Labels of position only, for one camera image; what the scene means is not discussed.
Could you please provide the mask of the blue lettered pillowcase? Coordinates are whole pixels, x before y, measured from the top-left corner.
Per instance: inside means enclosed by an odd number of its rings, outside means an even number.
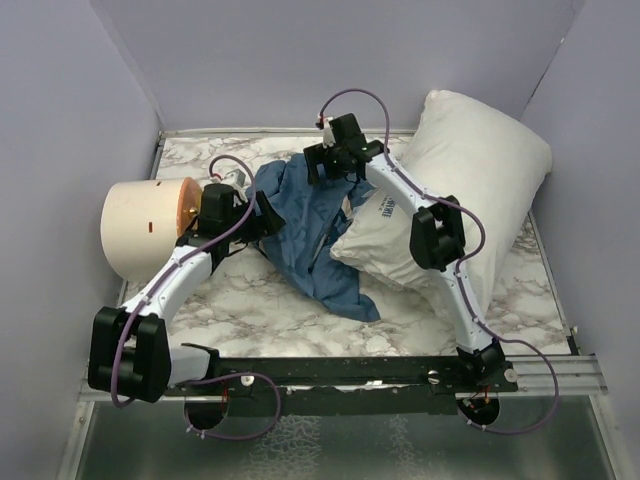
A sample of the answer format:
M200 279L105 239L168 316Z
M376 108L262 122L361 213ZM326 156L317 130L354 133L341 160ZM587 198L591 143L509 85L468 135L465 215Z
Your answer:
M285 221L276 235L261 241L261 251L286 282L334 315L379 320L374 301L360 292L358 271L330 255L350 225L343 203L360 207L373 187L353 178L312 186L301 153L260 166L255 186Z

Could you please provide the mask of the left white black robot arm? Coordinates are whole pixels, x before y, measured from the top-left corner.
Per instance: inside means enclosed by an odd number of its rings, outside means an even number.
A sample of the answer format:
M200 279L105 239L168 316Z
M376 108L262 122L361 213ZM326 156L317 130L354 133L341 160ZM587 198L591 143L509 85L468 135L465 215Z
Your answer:
M199 214L152 280L121 306L105 306L95 315L89 386L110 393L117 404L154 403L169 387L183 383L202 395L214 392L221 380L216 351L195 344L171 346L168 325L229 257L231 244L258 242L284 225L263 191L253 190L242 200L228 184L207 185Z

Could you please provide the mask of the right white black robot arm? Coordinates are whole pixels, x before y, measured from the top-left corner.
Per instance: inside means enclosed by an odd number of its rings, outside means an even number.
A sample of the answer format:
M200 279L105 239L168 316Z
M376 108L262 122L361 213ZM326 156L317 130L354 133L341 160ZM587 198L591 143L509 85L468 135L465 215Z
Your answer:
M498 339L488 332L466 272L462 211L453 196L438 197L390 155L385 141L367 141L356 117L319 117L323 140L303 150L308 183L354 175L391 197L410 220L409 251L438 286L454 321L459 378L469 390L491 384L505 363Z

